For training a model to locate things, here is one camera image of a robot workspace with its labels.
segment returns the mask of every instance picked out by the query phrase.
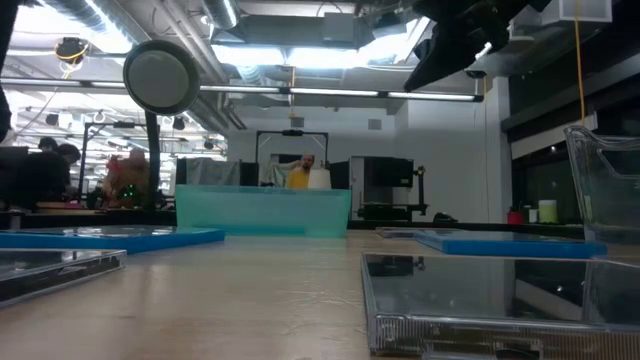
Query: wooden table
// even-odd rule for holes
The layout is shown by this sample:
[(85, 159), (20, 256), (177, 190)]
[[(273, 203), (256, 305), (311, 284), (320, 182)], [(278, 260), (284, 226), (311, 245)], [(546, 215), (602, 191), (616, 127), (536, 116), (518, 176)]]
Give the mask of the wooden table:
[(360, 255), (411, 240), (228, 237), (0, 310), (3, 359), (369, 359)]

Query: translucent plastic container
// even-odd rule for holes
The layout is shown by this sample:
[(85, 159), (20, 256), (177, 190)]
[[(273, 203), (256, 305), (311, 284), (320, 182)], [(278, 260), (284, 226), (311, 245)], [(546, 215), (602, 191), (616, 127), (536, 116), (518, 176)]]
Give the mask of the translucent plastic container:
[(587, 241), (640, 245), (640, 138), (565, 135)]
[(350, 205), (349, 190), (176, 188), (179, 226), (223, 229), (232, 235), (343, 237)]

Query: blue tray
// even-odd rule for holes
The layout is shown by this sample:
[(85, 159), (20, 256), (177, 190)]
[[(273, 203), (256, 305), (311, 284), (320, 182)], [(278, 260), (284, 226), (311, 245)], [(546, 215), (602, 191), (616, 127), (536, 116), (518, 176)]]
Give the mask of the blue tray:
[(589, 259), (607, 253), (601, 244), (510, 231), (397, 230), (402, 237), (412, 232), (418, 242), (450, 255)]
[(171, 226), (101, 226), (0, 232), (0, 248), (118, 249), (129, 254), (223, 241), (218, 229)]

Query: yellow shirt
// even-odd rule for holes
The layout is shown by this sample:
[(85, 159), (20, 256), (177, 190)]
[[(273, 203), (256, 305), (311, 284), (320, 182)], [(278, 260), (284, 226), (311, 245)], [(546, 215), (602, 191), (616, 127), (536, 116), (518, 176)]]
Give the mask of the yellow shirt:
[(295, 169), (287, 176), (287, 189), (307, 189), (309, 187), (309, 173), (302, 169)]

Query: fluorescent light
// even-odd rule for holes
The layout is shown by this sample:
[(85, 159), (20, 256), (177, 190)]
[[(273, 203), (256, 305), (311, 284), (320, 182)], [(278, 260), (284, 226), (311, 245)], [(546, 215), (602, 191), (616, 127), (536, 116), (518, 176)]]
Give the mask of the fluorescent light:
[(105, 89), (125, 89), (124, 83), (117, 81), (92, 81), (93, 87), (105, 88)]
[(307, 69), (351, 69), (357, 65), (353, 49), (294, 48), (287, 64)]
[(491, 43), (484, 44), (484, 49), (482, 49), (482, 51), (480, 51), (479, 53), (476, 54), (476, 60), (478, 60), (481, 57), (487, 55), (489, 53), (489, 51), (491, 51), (491, 49), (493, 49), (493, 46), (491, 45)]
[(111, 137), (107, 139), (107, 142), (114, 143), (119, 146), (127, 146), (129, 142), (127, 140), (119, 139), (117, 137)]
[[(148, 140), (148, 138), (146, 136), (126, 136), (127, 139), (129, 140)], [(160, 141), (187, 141), (187, 139), (185, 138), (181, 138), (181, 137), (160, 137)]]
[(212, 45), (218, 60), (235, 66), (282, 65), (284, 56), (277, 47)]
[(202, 85), (201, 91), (220, 91), (235, 93), (260, 93), (260, 94), (278, 94), (280, 89), (276, 87), (264, 86), (227, 86), (227, 85)]
[[(431, 20), (426, 17), (422, 17), (416, 22), (416, 25), (413, 27), (413, 30), (411, 30), (407, 41), (403, 44), (404, 46), (400, 48), (400, 50), (398, 50), (398, 54), (396, 55), (394, 64), (398, 64), (400, 62), (404, 63), (407, 61), (409, 56), (411, 56), (411, 52), (413, 51), (413, 49), (416, 47), (416, 45), (418, 45), (418, 41), (420, 41), (420, 39), (422, 38), (422, 34), (424, 34), (425, 30), (427, 30), (427, 26), (429, 26), (430, 22)], [(407, 31), (409, 31), (408, 27), (412, 23), (413, 22), (409, 22), (407, 24)]]
[(446, 101), (473, 101), (474, 95), (458, 95), (458, 94), (427, 94), (427, 93), (404, 93), (389, 92), (388, 95), (392, 99), (413, 99), (413, 100), (446, 100)]
[(377, 91), (291, 88), (292, 94), (377, 97)]

